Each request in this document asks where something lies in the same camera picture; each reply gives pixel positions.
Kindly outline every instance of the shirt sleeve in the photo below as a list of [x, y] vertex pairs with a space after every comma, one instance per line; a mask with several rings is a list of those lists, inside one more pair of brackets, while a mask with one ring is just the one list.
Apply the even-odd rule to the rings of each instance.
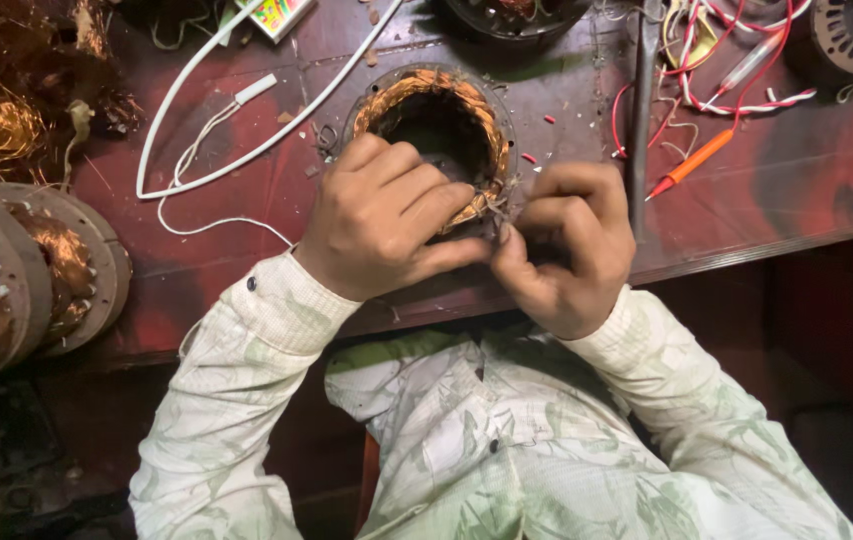
[[256, 264], [183, 340], [130, 506], [141, 538], [300, 538], [267, 438], [307, 369], [360, 303], [286, 252]]
[[710, 480], [721, 500], [739, 498], [797, 538], [853, 538], [780, 423], [658, 298], [625, 285], [600, 329], [563, 343], [625, 399], [671, 471]]

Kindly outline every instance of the orange tester screwdriver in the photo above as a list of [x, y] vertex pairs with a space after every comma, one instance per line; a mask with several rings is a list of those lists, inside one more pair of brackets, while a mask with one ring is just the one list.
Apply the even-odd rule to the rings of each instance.
[[730, 142], [732, 138], [732, 129], [723, 129], [721, 132], [717, 133], [716, 136], [710, 139], [708, 143], [701, 146], [699, 150], [693, 153], [693, 155], [687, 157], [684, 162], [680, 163], [675, 169], [670, 171], [665, 178], [661, 179], [660, 183], [653, 188], [653, 191], [650, 191], [650, 194], [643, 200], [643, 202], [647, 202], [664, 191], [680, 184], [680, 181], [687, 178], [687, 175], [694, 172], [694, 169], [705, 162], [708, 157], [717, 153], [717, 151], [720, 150], [724, 144]]

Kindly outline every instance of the hand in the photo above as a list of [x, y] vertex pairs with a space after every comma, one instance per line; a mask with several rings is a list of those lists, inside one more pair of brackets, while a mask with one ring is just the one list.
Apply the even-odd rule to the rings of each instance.
[[362, 302], [431, 276], [489, 261], [479, 238], [426, 246], [474, 198], [423, 164], [407, 142], [362, 134], [324, 175], [293, 257], [325, 288]]
[[[534, 266], [520, 231], [562, 241], [571, 268]], [[613, 311], [636, 251], [620, 173], [597, 163], [547, 168], [516, 227], [504, 223], [499, 241], [492, 272], [519, 307], [557, 338], [586, 338]]]

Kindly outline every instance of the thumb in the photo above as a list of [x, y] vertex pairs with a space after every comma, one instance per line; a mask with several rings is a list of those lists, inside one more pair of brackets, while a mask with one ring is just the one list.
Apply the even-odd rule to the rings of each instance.
[[527, 242], [510, 222], [499, 228], [499, 249], [490, 262], [492, 273], [518, 303], [548, 292], [540, 272], [527, 260]]
[[408, 285], [421, 282], [443, 272], [456, 270], [461, 266], [490, 261], [493, 248], [490, 242], [480, 238], [466, 238], [450, 242], [441, 242], [420, 248], [418, 261], [409, 276]]

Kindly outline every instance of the printed shirt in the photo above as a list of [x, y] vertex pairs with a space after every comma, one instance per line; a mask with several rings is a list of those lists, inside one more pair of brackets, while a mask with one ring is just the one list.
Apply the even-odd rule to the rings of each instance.
[[[289, 252], [221, 295], [139, 447], [142, 538], [301, 538], [268, 439], [359, 306]], [[780, 424], [628, 286], [583, 339], [427, 330], [338, 353], [325, 388], [380, 444], [361, 538], [853, 538]]]

